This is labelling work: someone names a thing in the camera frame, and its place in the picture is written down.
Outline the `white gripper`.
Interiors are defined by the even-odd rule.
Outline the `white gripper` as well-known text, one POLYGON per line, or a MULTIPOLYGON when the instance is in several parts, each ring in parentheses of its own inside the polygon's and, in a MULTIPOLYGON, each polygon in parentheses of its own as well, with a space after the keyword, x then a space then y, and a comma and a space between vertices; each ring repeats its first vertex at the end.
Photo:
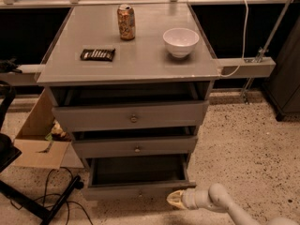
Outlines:
POLYGON ((176 190, 168 195, 167 201, 170 205, 182 210, 207 208, 210 204, 208 191, 197 188, 188 188, 184 192, 176 190))

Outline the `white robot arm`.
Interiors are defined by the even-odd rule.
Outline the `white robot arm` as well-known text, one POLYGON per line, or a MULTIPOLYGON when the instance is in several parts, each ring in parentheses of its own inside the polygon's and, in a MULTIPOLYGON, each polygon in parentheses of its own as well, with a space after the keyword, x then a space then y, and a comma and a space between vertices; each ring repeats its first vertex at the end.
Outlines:
POLYGON ((238 205, 228 190, 220 183, 209 189, 187 188, 172 192, 167 202, 179 209, 206 209, 211 212, 227 213, 235 225, 261 225, 246 210, 238 205))

